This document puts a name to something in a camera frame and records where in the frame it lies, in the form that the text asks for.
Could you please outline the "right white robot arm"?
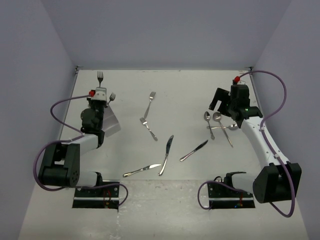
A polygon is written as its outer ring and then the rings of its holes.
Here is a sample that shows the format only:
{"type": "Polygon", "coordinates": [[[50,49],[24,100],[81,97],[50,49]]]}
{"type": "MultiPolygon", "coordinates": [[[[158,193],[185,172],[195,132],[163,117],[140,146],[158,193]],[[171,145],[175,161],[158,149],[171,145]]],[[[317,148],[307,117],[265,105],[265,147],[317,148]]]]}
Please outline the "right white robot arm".
{"type": "Polygon", "coordinates": [[[224,193],[233,197],[241,190],[246,191],[261,204],[294,199],[302,169],[282,153],[263,122],[260,109],[250,105],[248,86],[233,84],[229,91],[217,88],[209,105],[210,110],[216,108],[220,114],[237,123],[251,143],[261,166],[258,175],[244,171],[227,173],[224,193]]]}

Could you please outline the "steel fork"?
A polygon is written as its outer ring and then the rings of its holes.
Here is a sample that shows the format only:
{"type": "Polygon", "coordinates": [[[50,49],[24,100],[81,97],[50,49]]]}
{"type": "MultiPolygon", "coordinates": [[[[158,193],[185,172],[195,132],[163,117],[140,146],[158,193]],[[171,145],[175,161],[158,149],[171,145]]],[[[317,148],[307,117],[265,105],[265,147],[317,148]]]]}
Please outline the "steel fork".
{"type": "Polygon", "coordinates": [[[111,93],[111,95],[109,96],[109,101],[107,102],[107,104],[109,105],[112,101],[114,101],[116,98],[116,94],[114,92],[111,93]]]}
{"type": "Polygon", "coordinates": [[[150,93],[150,95],[149,95],[149,103],[148,103],[147,109],[146,109],[146,111],[145,111],[145,113],[144,113],[144,116],[143,116],[145,119],[146,119],[147,116],[148,116],[151,103],[152,103],[153,99],[155,98],[155,96],[156,96],[156,92],[155,92],[155,91],[152,91],[152,92],[150,93]]]}
{"type": "Polygon", "coordinates": [[[151,129],[149,128],[147,120],[146,120],[145,118],[143,118],[143,117],[141,117],[139,120],[140,120],[140,122],[142,123],[142,125],[144,125],[144,126],[148,129],[148,131],[149,131],[149,133],[151,134],[152,138],[153,138],[155,141],[158,141],[158,138],[156,137],[156,135],[155,135],[155,134],[151,131],[151,129]]]}

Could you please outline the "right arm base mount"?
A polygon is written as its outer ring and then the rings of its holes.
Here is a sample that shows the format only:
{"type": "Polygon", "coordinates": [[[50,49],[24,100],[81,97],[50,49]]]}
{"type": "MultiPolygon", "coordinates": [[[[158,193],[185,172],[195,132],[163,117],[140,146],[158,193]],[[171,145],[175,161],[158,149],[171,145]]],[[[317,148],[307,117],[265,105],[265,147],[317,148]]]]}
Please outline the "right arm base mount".
{"type": "Polygon", "coordinates": [[[203,182],[197,190],[197,202],[203,210],[215,209],[254,209],[254,195],[242,189],[237,190],[233,184],[234,175],[244,175],[244,171],[229,172],[224,178],[215,177],[203,182]],[[200,200],[201,189],[207,186],[208,206],[203,206],[200,200]]]}

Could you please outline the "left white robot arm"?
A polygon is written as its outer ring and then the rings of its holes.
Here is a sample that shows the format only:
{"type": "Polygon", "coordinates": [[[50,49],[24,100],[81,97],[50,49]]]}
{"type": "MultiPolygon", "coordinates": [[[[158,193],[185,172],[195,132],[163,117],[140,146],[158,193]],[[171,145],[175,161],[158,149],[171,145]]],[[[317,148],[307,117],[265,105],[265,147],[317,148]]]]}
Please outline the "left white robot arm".
{"type": "Polygon", "coordinates": [[[44,190],[54,192],[76,188],[80,179],[80,156],[99,148],[105,137],[103,118],[107,102],[83,96],[89,108],[82,111],[80,136],[68,140],[54,140],[44,145],[33,162],[33,177],[44,190]]]}

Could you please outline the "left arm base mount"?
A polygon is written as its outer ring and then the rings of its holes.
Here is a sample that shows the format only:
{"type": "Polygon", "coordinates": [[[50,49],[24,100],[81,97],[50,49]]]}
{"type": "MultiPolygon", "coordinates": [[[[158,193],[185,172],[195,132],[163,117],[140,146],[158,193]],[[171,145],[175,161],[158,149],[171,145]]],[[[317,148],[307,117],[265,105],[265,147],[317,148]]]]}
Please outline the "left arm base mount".
{"type": "Polygon", "coordinates": [[[128,198],[128,189],[114,181],[103,181],[101,185],[103,187],[95,189],[76,188],[72,208],[118,210],[128,198]]]}

